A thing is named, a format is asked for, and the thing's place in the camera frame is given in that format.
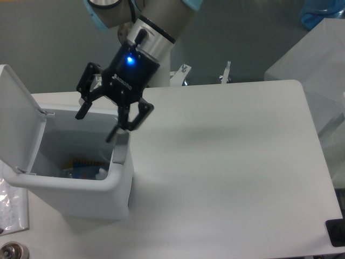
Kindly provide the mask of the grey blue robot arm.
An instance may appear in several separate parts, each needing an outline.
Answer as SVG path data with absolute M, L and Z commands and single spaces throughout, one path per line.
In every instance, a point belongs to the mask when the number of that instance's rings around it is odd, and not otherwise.
M 119 130 L 138 129 L 153 111 L 143 91 L 202 1 L 85 1 L 84 5 L 102 29 L 133 24 L 109 67 L 89 62 L 76 87 L 83 100 L 78 120 L 101 97 L 117 105 L 118 122 L 106 139 L 111 142 Z

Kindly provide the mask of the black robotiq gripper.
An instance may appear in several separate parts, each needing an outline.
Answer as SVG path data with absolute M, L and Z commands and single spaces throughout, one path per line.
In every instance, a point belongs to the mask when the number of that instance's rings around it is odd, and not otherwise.
M 78 82 L 76 90 L 84 101 L 75 118 L 81 120 L 91 108 L 93 101 L 104 95 L 118 105 L 118 122 L 106 138 L 110 143 L 118 130 L 137 130 L 154 110 L 154 105 L 142 98 L 143 90 L 158 70 L 160 64 L 150 56 L 138 51 L 129 41 L 125 41 L 103 70 L 99 64 L 89 62 Z M 94 79 L 101 84 L 91 90 Z M 138 102 L 138 114 L 129 121 L 130 106 Z

